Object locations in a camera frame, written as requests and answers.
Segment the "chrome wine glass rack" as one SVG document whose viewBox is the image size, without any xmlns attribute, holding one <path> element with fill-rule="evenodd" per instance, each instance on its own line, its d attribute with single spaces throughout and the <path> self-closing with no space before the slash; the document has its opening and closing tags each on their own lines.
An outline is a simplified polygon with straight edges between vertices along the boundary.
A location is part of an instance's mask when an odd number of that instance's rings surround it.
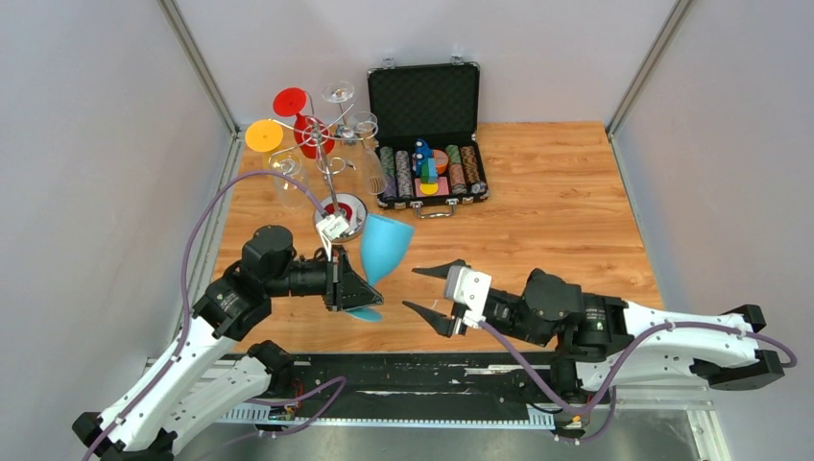
<svg viewBox="0 0 814 461">
<path fill-rule="evenodd" d="M 303 112 L 306 115 L 313 115 L 316 118 L 320 119 L 319 117 L 316 116 L 315 105 L 314 105 L 312 96 L 308 92 L 307 92 L 307 95 L 309 96 L 309 102 L 306 104 L 305 109 L 304 109 Z M 351 127 L 351 125 L 350 125 L 350 117 L 354 113 L 359 112 L 359 111 L 356 111 L 354 109 L 354 106 L 355 106 L 355 97 L 354 97 L 353 105 L 349 109 L 348 114 L 347 114 L 347 122 L 348 122 L 348 125 L 350 127 Z M 336 136 L 335 128 L 333 126 L 333 123 L 335 122 L 335 120 L 332 121 L 332 122 L 329 122 L 327 120 L 325 120 L 325 121 L 321 120 L 330 129 L 331 136 L 335 140 L 335 147 L 332 150 L 332 152 L 339 146 L 361 147 L 361 145 L 360 145 L 358 139 L 356 138 L 356 136 L 355 136 L 355 140 L 351 141 L 351 142 L 345 142 L 345 141 L 343 141 L 342 139 L 340 139 L 339 137 Z M 286 128 L 286 129 L 290 130 L 291 133 L 293 133 L 294 122 L 292 124 L 286 124 L 286 123 L 283 123 L 283 122 L 279 122 L 279 125 L 281 127 L 283 127 L 283 128 Z M 318 157 L 316 159 L 312 159 L 312 160 L 315 161 L 315 166 L 317 168 L 317 171 L 323 177 L 323 182 L 324 182 L 324 184 L 325 184 L 325 186 L 327 187 L 327 190 L 328 190 L 327 203 L 323 207 L 325 208 L 326 212 L 328 212 L 330 214 L 335 214 L 335 215 L 338 215 L 338 216 L 344 216 L 347 219 L 347 221 L 353 215 L 357 215 L 360 218 L 361 223 L 363 223 L 364 222 L 364 216 L 367 214 L 367 208 L 362 203 L 361 198 L 356 196 L 356 195 L 350 194 L 350 193 L 339 193 L 337 191 L 337 183 L 336 183 L 336 180 L 335 180 L 335 177 L 338 176 L 340 173 L 342 173 L 342 172 L 344 172 L 346 170 L 355 170 L 357 168 L 357 165 L 353 162 L 353 160 L 351 160 L 349 158 L 342 158 L 342 157 L 334 156 L 332 154 L 332 152 L 329 155 L 326 155 L 323 152 L 323 149 L 321 147 L 318 147 Z M 341 240 L 340 242 L 336 242 L 336 243 L 345 243 L 345 242 L 348 242 L 350 240 L 353 240 L 353 239 L 359 237 L 360 235 L 361 235 L 360 231 L 358 231 L 358 230 L 350 230 L 345 239 Z"/>
</svg>

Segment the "clear champagne flute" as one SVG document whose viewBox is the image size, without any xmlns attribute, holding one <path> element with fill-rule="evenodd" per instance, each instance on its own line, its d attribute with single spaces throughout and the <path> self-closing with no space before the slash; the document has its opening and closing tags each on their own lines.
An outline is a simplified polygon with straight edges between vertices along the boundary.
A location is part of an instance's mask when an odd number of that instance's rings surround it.
<svg viewBox="0 0 814 461">
<path fill-rule="evenodd" d="M 378 132 L 377 117 L 369 111 L 359 111 L 350 117 L 353 133 L 362 147 L 360 171 L 363 185 L 371 195 L 378 195 L 386 189 L 386 176 L 375 147 L 375 136 Z"/>
</svg>

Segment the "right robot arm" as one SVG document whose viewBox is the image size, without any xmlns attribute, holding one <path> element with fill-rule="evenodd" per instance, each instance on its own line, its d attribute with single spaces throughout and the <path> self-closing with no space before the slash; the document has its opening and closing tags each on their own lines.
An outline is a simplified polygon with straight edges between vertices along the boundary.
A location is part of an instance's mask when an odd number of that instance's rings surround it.
<svg viewBox="0 0 814 461">
<path fill-rule="evenodd" d="M 761 334 L 766 321 L 755 304 L 706 316 L 589 293 L 540 269 L 519 295 L 493 288 L 491 276 L 462 260 L 417 272 L 444 280 L 452 309 L 405 306 L 440 336 L 489 333 L 563 409 L 597 402 L 614 386 L 672 377 L 698 378 L 715 390 L 760 389 L 798 363 L 787 346 Z"/>
</svg>

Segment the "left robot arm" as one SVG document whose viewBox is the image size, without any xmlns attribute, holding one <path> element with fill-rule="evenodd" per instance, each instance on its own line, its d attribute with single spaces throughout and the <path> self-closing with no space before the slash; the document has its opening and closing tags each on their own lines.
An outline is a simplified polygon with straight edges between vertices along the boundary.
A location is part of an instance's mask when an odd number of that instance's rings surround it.
<svg viewBox="0 0 814 461">
<path fill-rule="evenodd" d="M 272 313 L 278 297 L 317 296 L 330 311 L 383 303 L 382 295 L 349 265 L 343 247 L 297 255 L 282 226 L 259 228 L 239 260 L 184 310 L 179 334 L 150 370 L 114 404 L 85 412 L 72 429 L 84 459 L 173 460 L 229 410 L 264 392 L 286 395 L 293 358 L 271 340 L 252 346 L 223 375 L 199 390 L 200 377 Z"/>
</svg>

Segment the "blue plastic wine glass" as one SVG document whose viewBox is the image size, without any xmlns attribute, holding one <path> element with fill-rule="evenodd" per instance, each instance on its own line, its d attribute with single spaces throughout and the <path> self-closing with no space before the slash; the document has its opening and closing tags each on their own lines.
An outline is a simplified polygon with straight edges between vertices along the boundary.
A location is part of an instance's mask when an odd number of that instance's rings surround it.
<svg viewBox="0 0 814 461">
<path fill-rule="evenodd" d="M 400 265 L 410 247 L 415 228 L 381 214 L 368 213 L 363 223 L 357 215 L 348 221 L 350 231 L 361 232 L 361 265 L 367 284 L 375 288 Z"/>
</svg>

